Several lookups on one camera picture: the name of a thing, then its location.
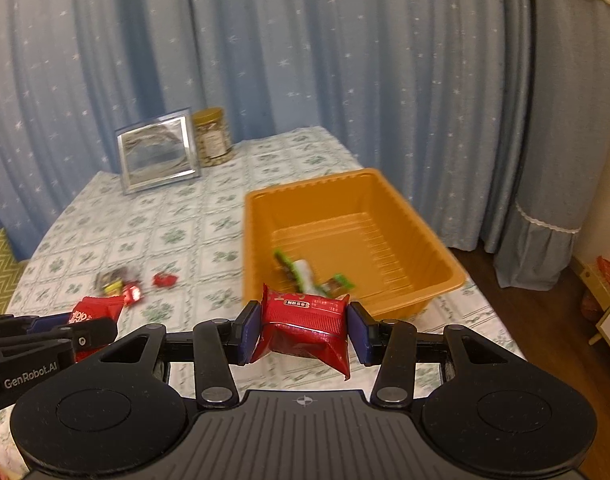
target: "orange plastic tray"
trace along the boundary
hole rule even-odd
[[[460,264],[377,170],[274,186],[245,198],[245,301],[293,287],[274,259],[305,259],[318,282],[341,272],[376,319],[405,318],[465,281]]]

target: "jar label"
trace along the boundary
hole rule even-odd
[[[209,158],[216,158],[227,153],[227,143],[222,130],[210,130],[202,134],[202,144]]]

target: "picture frame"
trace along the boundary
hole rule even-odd
[[[116,135],[126,194],[200,176],[188,108],[132,124]]]

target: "red bag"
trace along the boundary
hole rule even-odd
[[[345,308],[349,296],[330,300],[264,286],[262,329],[251,362],[269,352],[320,359],[349,379]]]
[[[71,311],[67,323],[78,323],[80,321],[98,319],[99,317],[110,317],[115,322],[118,322],[123,305],[124,298],[122,296],[110,296],[108,298],[92,298],[85,296]],[[76,362],[82,361],[85,357],[88,357],[99,350],[100,348],[95,348],[94,350],[77,352]]]

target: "table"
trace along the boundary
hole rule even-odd
[[[169,332],[191,330],[215,317],[233,319],[242,300],[242,225],[245,194],[275,184],[342,171],[360,164],[324,128],[301,128],[236,145],[236,156],[205,168],[197,180],[125,196],[120,177],[98,173],[45,235],[30,260],[8,312],[45,316],[66,312],[93,295],[100,270],[128,265],[142,278],[144,300],[123,310],[118,336],[149,322]],[[155,289],[152,276],[172,272],[172,289]],[[412,318],[421,332],[441,332],[449,323],[464,324],[519,353],[471,280],[438,297]],[[248,388],[363,389],[369,397],[378,367],[364,368],[350,348],[352,378],[315,360],[269,354],[232,372],[240,392]],[[438,387],[438,365],[421,364],[416,397]],[[192,366],[173,364],[170,385],[195,397]],[[24,463],[9,433],[11,407],[0,412],[0,462],[11,470]]]

